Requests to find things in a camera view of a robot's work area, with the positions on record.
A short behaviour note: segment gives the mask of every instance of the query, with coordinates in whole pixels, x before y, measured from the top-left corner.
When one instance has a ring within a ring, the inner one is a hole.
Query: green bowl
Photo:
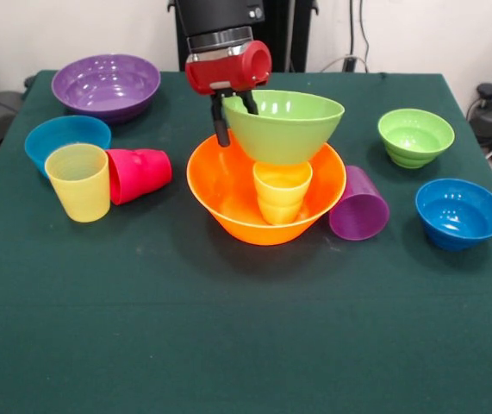
[[[330,139],[345,113],[325,97],[291,91],[253,91],[258,115],[250,115],[239,97],[223,100],[228,125],[253,160],[277,165],[310,160]]]
[[[380,118],[377,129],[389,157],[404,168],[430,163],[454,142],[451,125],[425,110],[392,110]]]

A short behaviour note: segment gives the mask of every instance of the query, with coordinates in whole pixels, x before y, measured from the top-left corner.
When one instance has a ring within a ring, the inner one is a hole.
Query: light blue bowl
[[[463,179],[435,179],[416,193],[427,237],[451,252],[492,237],[492,193]]]
[[[33,129],[25,140],[25,152],[47,179],[45,161],[52,152],[70,144],[86,143],[109,149],[109,126],[92,116],[61,116]]]

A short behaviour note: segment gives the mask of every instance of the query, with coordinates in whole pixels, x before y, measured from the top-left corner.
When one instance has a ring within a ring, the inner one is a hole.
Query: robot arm
[[[186,77],[197,93],[211,96],[211,115],[220,145],[229,145],[222,99],[238,95],[257,114],[252,89],[264,85],[271,54],[255,41],[251,25],[265,19],[263,0],[175,0],[188,41]]]

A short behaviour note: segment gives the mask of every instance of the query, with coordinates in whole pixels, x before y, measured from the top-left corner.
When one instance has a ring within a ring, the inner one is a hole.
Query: plastic bowl
[[[440,116],[425,110],[392,110],[377,125],[389,157],[398,166],[420,168],[454,142],[454,130]]]
[[[258,115],[247,113],[241,98],[223,100],[228,125],[247,155],[277,165],[310,160],[330,139],[345,113],[325,97],[291,91],[252,92]]]
[[[147,60],[127,54],[101,54],[77,60],[58,71],[52,90],[69,110],[119,123],[144,111],[159,83],[158,68]]]
[[[90,116],[61,116],[33,129],[25,140],[25,152],[46,178],[45,162],[56,149],[85,143],[108,149],[111,131],[104,122]]]
[[[215,135],[191,155],[186,170],[194,197],[231,235],[243,242],[270,246],[298,237],[339,200],[346,187],[346,168],[327,144],[310,161],[313,178],[297,219],[272,226],[258,207],[253,160],[229,133],[231,145],[220,147]]]
[[[436,179],[416,193],[416,209],[429,239],[449,251],[492,237],[492,193],[463,179]]]

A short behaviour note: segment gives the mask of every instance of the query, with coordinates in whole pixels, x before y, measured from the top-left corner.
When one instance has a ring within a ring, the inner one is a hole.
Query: orange bowl
[[[221,147],[215,135],[190,156],[186,178],[194,197],[221,226],[243,242],[270,246],[298,237],[328,212],[346,188],[346,168],[332,147],[324,144],[310,160],[313,178],[293,223],[272,226],[261,216],[253,183],[253,160],[235,140]]]

